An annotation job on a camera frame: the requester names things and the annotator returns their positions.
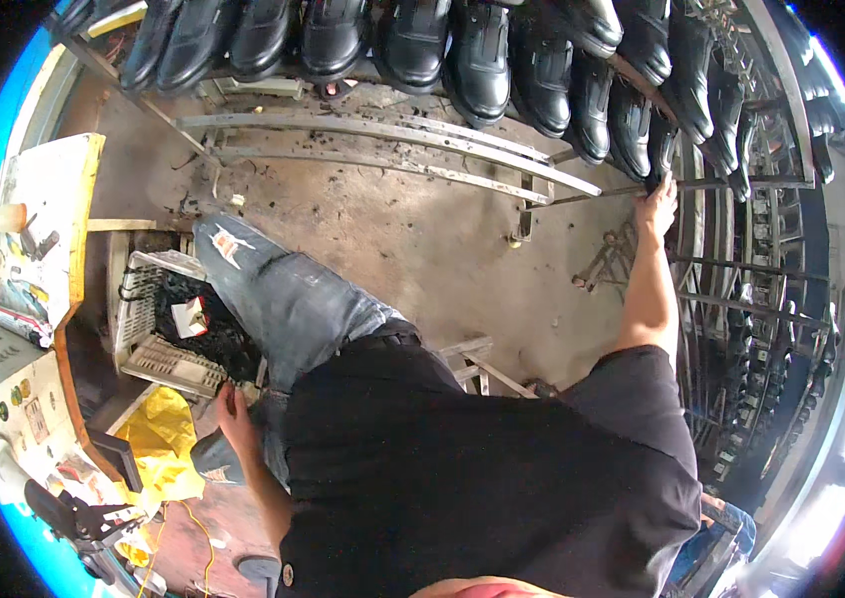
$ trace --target electrical wire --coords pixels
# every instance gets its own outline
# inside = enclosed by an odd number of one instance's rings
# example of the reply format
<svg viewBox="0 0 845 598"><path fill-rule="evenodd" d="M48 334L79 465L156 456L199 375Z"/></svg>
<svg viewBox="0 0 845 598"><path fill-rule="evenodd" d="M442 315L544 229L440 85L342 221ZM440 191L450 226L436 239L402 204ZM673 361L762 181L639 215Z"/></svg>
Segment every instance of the electrical wire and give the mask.
<svg viewBox="0 0 845 598"><path fill-rule="evenodd" d="M210 598L210 568L213 567L213 562L216 560L216 554L215 551L213 551L213 543L210 539L210 532L208 532L206 527L204 527L203 524L193 516L192 510L189 509L189 504L183 502L182 500L177 500L177 502L186 507L186 511L189 513L189 518L192 519L196 525L199 525L199 528L203 530L204 534L206 534L207 544L210 544L210 562L206 564L206 568L203 570L203 598Z"/></svg>
<svg viewBox="0 0 845 598"><path fill-rule="evenodd" d="M168 514L169 509L163 505L163 522L160 523L160 531L156 534L156 545L153 546L153 556L150 558L150 564L147 565L147 574L143 576L143 582L140 584L140 592L136 593L136 598L140 598L140 596L143 595L143 588L147 586L147 581L150 580L150 573L153 571L153 564L156 563L156 551L160 549L160 537L163 536L163 528L167 526Z"/></svg>

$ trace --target dirt on floor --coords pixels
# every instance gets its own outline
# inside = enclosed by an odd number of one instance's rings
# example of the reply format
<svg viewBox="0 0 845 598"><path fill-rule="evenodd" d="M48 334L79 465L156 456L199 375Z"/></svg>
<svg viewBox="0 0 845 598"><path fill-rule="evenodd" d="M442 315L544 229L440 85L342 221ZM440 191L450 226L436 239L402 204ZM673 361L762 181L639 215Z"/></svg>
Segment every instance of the dirt on floor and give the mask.
<svg viewBox="0 0 845 598"><path fill-rule="evenodd" d="M207 110L196 97L160 102L172 116ZM292 105L314 111L327 108L312 99L301 104L243 99L230 108L245 111L254 102L264 104L263 110ZM445 100L411 99L388 87L365 84L331 109L347 112L362 105L415 109L430 118L461 122ZM211 168L193 159L188 145L172 129L84 74L58 135L91 130L106 136L93 218L148 218L165 223L178 218L181 211L185 215L215 209L241 213L286 248L308 253L398 309L418 326L432 348L491 336L494 345L488 362L516 381L541 378L564 389L587 374L617 334L619 287L602 285L589 294L572 286L571 278L593 259L602 233L617 228L627 217L631 210L627 198L538 210L531 242L512 249L507 237L518 220L517 201L512 197L416 174L317 161L242 159L230 163L217 179ZM568 147L510 119L487 132L548 153ZM500 166L471 159L463 162L440 150L344 135L255 131L229 135L225 143L394 151L473 174L494 173L519 185L516 174ZM604 189L632 185L607 165L589 168L573 160L560 169ZM234 193L245 198L243 206L230 203ZM571 194L562 188L557 196ZM508 392L494 380L491 390ZM207 421L197 421L201 435L214 428L213 410L205 417ZM227 490L233 489L208 489L207 496L213 500L189 503L199 518L225 520L217 527L234 534L233 528L224 528L237 522L227 519L229 515L221 519L219 509L226 511L226 500L216 496ZM252 510L249 496L228 496L239 517ZM179 509L170 515L189 524ZM239 541L217 551L211 573L215 591L253 595L238 579L232 563L241 554L268 553L271 547L250 528L244 523ZM206 564L206 540L198 537L201 532L194 533L187 544L185 531L176 533L180 539L174 542L189 548L180 549L177 558L161 556L155 570L171 588L193 588L192 581L202 578Z"/></svg>

